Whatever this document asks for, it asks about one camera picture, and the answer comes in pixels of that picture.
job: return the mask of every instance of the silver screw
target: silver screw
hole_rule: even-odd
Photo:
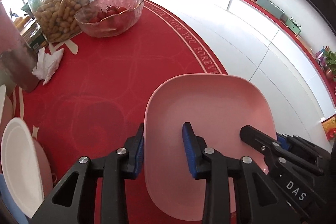
[[[211,147],[206,147],[204,149],[204,152],[207,153],[207,154],[213,154],[213,153],[215,153],[215,150]]]
[[[250,164],[252,162],[252,159],[248,156],[243,157],[242,160],[245,164]]]
[[[126,148],[119,148],[118,150],[117,150],[117,154],[119,154],[119,155],[123,155],[123,154],[125,154],[127,152],[127,149]]]
[[[79,158],[79,163],[80,163],[80,164],[85,164],[85,163],[87,163],[88,161],[89,161],[89,158],[86,157],[86,156],[84,156],[84,157],[80,157],[80,158]]]

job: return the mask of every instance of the triangular cutout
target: triangular cutout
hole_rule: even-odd
[[[75,193],[79,173],[72,173],[52,199],[54,204],[70,207]]]
[[[277,203],[277,198],[272,193],[271,189],[269,189],[268,185],[263,182],[263,179],[260,177],[260,175],[253,173],[252,176],[257,191],[259,205],[264,207]]]

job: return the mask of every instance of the white bowl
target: white bowl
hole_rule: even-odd
[[[13,118],[13,105],[6,95],[6,86],[0,86],[0,141],[8,122]]]
[[[10,120],[1,143],[4,178],[20,210],[32,218],[53,188],[47,157],[20,118]]]

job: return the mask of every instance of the green storage box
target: green storage box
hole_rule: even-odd
[[[257,0],[257,4],[263,7],[266,11],[270,12],[277,19],[280,19],[284,15],[284,11],[269,0]]]
[[[301,27],[296,25],[295,22],[293,22],[293,19],[287,19],[286,20],[286,25],[296,34],[299,34],[301,32]]]

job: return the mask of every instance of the pink plate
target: pink plate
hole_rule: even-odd
[[[250,156],[263,170],[263,155],[243,143],[240,129],[249,124],[272,138],[275,127],[265,97],[235,76],[190,74],[164,82],[152,94],[144,121],[144,164],[148,193],[159,209],[178,219],[202,219],[205,180],[189,173],[182,125],[191,122],[197,136],[225,156]],[[230,183],[231,212],[236,210]]]

